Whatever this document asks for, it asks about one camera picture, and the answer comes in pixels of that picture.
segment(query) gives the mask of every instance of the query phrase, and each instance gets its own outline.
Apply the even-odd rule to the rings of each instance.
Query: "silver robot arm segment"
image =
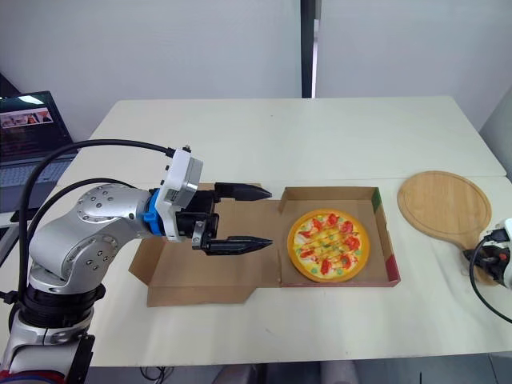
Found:
[[[30,244],[33,288],[81,294],[99,286],[117,252],[152,233],[142,220],[151,194],[119,184],[86,192],[66,215],[46,224]]]

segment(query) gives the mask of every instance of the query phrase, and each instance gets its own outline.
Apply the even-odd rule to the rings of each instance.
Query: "laptop screen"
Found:
[[[72,142],[50,92],[0,99],[0,163],[41,158]]]

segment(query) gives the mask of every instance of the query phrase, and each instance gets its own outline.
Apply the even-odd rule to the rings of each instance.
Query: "white wall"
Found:
[[[455,98],[480,129],[512,85],[510,0],[322,0],[317,97]]]
[[[480,134],[512,180],[512,88],[498,104]]]
[[[120,99],[301,96],[295,0],[0,0],[0,36],[0,72],[75,140]]]

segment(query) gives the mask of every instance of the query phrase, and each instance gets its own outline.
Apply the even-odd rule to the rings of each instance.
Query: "laptop keyboard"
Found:
[[[56,182],[62,176],[70,162],[52,162],[39,175],[36,183]],[[28,180],[36,166],[16,166],[0,169],[0,187],[22,186]]]

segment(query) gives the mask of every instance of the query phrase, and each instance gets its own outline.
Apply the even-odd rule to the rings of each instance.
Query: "black cable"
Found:
[[[488,242],[489,240],[491,240],[491,237],[490,236],[485,236],[483,238],[483,240],[481,240],[480,243],[477,245],[477,247],[474,249],[473,256],[471,256],[471,260],[470,260],[470,281],[471,281],[471,286],[473,287],[473,290],[476,293],[476,295],[478,296],[478,298],[480,299],[480,301],[483,302],[484,305],[487,308],[489,308],[491,312],[493,312],[494,314],[496,314],[497,316],[499,316],[500,318],[502,318],[506,322],[509,322],[510,324],[512,324],[512,318],[508,318],[507,316],[505,316],[504,314],[502,314],[501,312],[496,310],[491,304],[489,304],[487,302],[487,300],[484,299],[484,297],[478,291],[477,284],[474,281],[474,264],[476,262],[478,252],[480,252],[480,249],[482,248],[483,244],[485,242]]]
[[[129,188],[134,188],[130,184],[125,183],[125,182],[120,182],[119,180],[116,180],[114,178],[88,178],[87,180],[75,182],[73,184],[70,184],[66,188],[62,188],[59,192],[57,192],[51,198],[49,198],[48,201],[45,202],[41,208],[39,208],[38,212],[32,218],[32,221],[30,222],[30,227],[28,230],[28,235],[27,235],[28,243],[30,244],[32,237],[34,236],[34,232],[35,232],[36,228],[38,227],[38,224],[41,221],[44,214],[48,211],[49,208],[52,207],[53,204],[56,203],[57,200],[59,200],[65,194],[68,194],[72,190],[76,190],[77,188],[79,188],[81,186],[87,186],[89,184],[98,184],[100,182],[108,182],[111,184],[123,184],[124,186],[128,186]]]
[[[45,167],[51,163],[52,160],[58,158],[60,155],[86,148],[88,146],[134,146],[138,148],[145,148],[148,150],[156,150],[163,152],[166,156],[173,157],[175,150],[172,148],[165,148],[164,146],[156,146],[147,142],[136,142],[132,140],[118,140],[118,139],[99,139],[99,140],[85,140],[83,142],[75,142],[67,146],[63,146],[55,150],[51,154],[44,157],[43,160],[35,167],[26,181],[23,188],[21,205],[19,208],[19,280],[18,280],[18,297],[22,297],[26,290],[26,280],[28,277],[28,263],[29,263],[29,248],[28,248],[28,232],[27,232],[27,210],[30,200],[30,194],[34,188],[41,172]]]
[[[170,369],[170,372],[169,371],[166,371],[166,368],[164,366],[156,366],[155,367],[160,373],[158,374],[158,376],[156,378],[152,378],[151,376],[149,376],[149,374],[147,373],[149,367],[145,367],[144,369],[140,366],[139,369],[141,371],[141,375],[146,379],[146,380],[150,380],[152,382],[154,382],[155,384],[163,384],[163,382],[169,377],[168,374],[172,374],[173,373],[173,370],[174,370],[174,367],[172,367]]]
[[[160,373],[158,374],[158,376],[156,378],[152,378],[147,373],[148,367],[146,367],[144,369],[141,366],[139,367],[139,369],[141,371],[141,375],[144,377],[144,379],[151,380],[152,382],[154,382],[155,380],[160,380],[160,378],[162,377],[162,371],[160,370],[161,367],[157,367],[157,368],[160,371]]]

